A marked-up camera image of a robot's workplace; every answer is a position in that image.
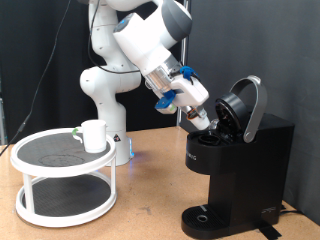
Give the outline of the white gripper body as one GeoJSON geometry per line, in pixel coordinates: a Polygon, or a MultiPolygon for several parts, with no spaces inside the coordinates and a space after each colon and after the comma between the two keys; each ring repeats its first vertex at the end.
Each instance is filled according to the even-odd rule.
{"type": "Polygon", "coordinates": [[[195,78],[188,80],[177,76],[170,83],[170,87],[176,92],[173,103],[178,107],[199,106],[209,98],[206,88],[195,78]]]}

